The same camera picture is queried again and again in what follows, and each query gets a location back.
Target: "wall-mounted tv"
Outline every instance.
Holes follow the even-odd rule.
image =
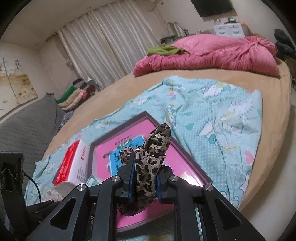
[[[231,11],[230,0],[191,0],[201,17],[212,16]]]

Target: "green blanket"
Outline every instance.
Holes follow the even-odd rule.
[[[152,54],[158,54],[163,56],[169,56],[173,54],[184,54],[185,51],[180,48],[176,48],[171,45],[167,45],[165,47],[151,47],[147,50],[147,55],[150,56]]]
[[[64,102],[64,101],[66,101],[66,100],[69,98],[69,96],[72,95],[73,92],[74,92],[74,90],[76,90],[76,89],[78,89],[78,88],[75,87],[75,86],[73,86],[73,85],[71,85],[71,86],[66,90],[66,92],[62,95],[62,97],[59,98],[59,99],[57,100],[57,103],[59,104],[59,103],[62,103],[62,102]]]

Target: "pink duvet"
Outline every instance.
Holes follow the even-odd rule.
[[[220,68],[279,76],[276,46],[256,36],[234,39],[201,34],[183,38],[172,45],[189,54],[147,56],[136,64],[133,74],[141,76],[165,69]]]

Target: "wall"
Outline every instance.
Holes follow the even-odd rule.
[[[42,98],[46,92],[60,94],[56,84],[52,81],[50,75],[45,69],[41,60],[41,56],[37,51],[12,44],[0,43],[0,57],[19,59],[19,61],[22,63],[22,69],[29,76],[29,79],[35,91],[37,92],[39,99]],[[16,108],[6,117],[1,119],[0,123],[32,102],[33,101]]]
[[[135,3],[141,10],[144,15],[146,21],[150,25],[155,34],[157,40],[167,36],[166,30],[164,29],[164,22],[161,20],[161,17],[157,12],[148,12],[148,9],[153,8],[153,2],[150,0],[135,0]],[[44,47],[39,50],[39,54],[41,56],[42,62],[49,72],[51,78],[57,85],[59,90],[59,94],[55,95],[56,97],[60,97],[62,93],[64,93],[71,85],[71,83],[80,78],[74,68],[67,67],[67,60],[63,54],[61,54],[58,45],[62,44],[58,37],[52,36],[47,39],[47,43]]]
[[[39,50],[39,54],[45,68],[59,90],[59,94],[56,95],[59,98],[73,81],[80,77],[73,66],[67,67],[67,60],[60,53],[53,37],[47,40],[46,45]]]
[[[212,28],[214,19],[221,18],[224,23],[227,17],[245,22],[253,33],[257,32],[273,43],[276,41],[274,29],[280,28],[288,34],[282,22],[261,0],[231,0],[231,2],[235,11],[206,18],[199,16],[190,0],[163,0],[164,4],[158,4],[156,9],[164,21],[176,21],[191,34]]]
[[[152,9],[154,3],[150,0],[135,0],[138,8],[141,10],[144,15],[146,21],[150,25],[156,39],[160,43],[160,39],[167,37],[166,24],[161,19],[160,14],[157,11],[149,12],[149,9]]]

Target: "gray cushion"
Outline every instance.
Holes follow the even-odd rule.
[[[53,94],[18,111],[0,124],[0,152],[24,153],[23,170],[32,176],[35,162],[40,161],[52,138],[57,134],[64,111],[57,105]],[[24,178],[23,192],[28,179]],[[0,219],[4,221],[5,209],[0,192]]]

